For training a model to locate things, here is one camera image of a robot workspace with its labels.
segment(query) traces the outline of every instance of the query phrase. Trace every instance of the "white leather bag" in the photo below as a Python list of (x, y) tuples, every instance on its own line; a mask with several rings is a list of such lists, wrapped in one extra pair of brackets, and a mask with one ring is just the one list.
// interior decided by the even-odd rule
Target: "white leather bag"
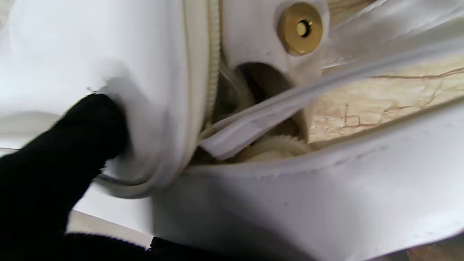
[[(305, 2), (328, 28), (326, 1)], [(197, 145), (228, 158), (336, 86), (464, 50), (461, 1), (378, 0), (292, 57), (275, 30), (290, 4), (223, 1), (228, 65), (267, 63), (298, 88), (200, 139), (219, 66), (216, 1), (17, 0), (0, 36), (0, 147), (20, 148), (106, 85), (132, 146), (97, 182), (150, 194), (156, 236), (238, 256), (357, 261), (462, 231), (462, 100), (300, 157), (185, 169)]]

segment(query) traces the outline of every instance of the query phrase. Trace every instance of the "marble surface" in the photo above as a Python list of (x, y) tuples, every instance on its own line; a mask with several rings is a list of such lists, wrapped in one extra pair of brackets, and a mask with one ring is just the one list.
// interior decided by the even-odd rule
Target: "marble surface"
[[(372, 0), (330, 0), (332, 26)], [(348, 136), (464, 95), (464, 54), (341, 86), (314, 104), (309, 142)]]

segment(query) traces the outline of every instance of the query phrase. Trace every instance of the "black sleeve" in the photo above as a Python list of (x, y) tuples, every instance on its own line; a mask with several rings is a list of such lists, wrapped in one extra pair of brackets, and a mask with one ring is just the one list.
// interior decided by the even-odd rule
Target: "black sleeve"
[(0, 158), (2, 246), (62, 235), (74, 204), (127, 140), (122, 111), (92, 94), (23, 149)]

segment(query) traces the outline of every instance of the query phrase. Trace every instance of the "gold snap button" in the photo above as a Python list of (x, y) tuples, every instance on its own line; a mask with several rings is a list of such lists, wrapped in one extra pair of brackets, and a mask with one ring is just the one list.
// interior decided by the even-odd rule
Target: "gold snap button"
[(288, 7), (279, 20), (278, 34), (291, 55), (314, 51), (322, 39), (322, 20), (310, 4), (299, 2)]

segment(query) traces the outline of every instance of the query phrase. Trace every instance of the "zipper teeth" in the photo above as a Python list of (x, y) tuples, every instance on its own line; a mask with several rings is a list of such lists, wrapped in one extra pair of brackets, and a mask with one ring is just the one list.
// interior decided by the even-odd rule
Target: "zipper teeth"
[(219, 0), (208, 0), (209, 25), (209, 80), (206, 97), (205, 123), (212, 124), (214, 104), (218, 92), (219, 61), (220, 61), (220, 18)]

